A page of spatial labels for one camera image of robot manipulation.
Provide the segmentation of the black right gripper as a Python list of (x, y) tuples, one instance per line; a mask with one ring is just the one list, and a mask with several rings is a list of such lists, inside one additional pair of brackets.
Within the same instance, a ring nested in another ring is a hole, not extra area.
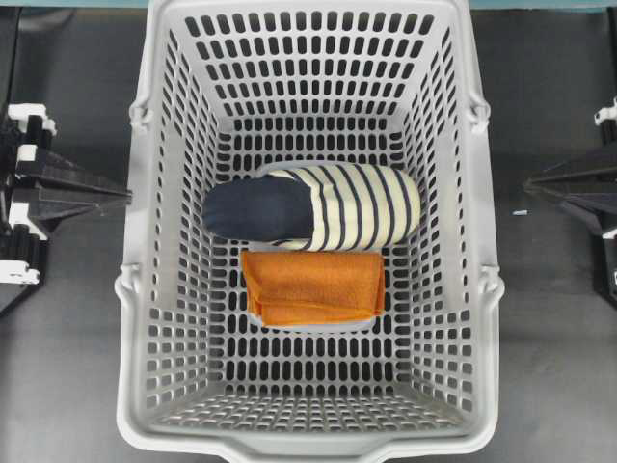
[(616, 306), (616, 98), (594, 115), (601, 130), (600, 157), (562, 162), (531, 176), (524, 189), (583, 222), (591, 234), (600, 236), (602, 258), (600, 289), (604, 299)]

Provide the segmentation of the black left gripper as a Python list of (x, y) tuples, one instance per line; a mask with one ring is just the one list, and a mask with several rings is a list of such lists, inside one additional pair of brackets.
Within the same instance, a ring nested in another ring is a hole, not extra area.
[[(131, 204), (131, 192), (108, 177), (93, 174), (48, 148), (55, 122), (40, 103), (12, 103), (1, 109), (1, 314), (7, 315), (44, 283), (46, 231), (66, 219), (104, 215)], [(17, 170), (29, 162), (29, 176)], [(105, 195), (38, 198), (38, 183)]]

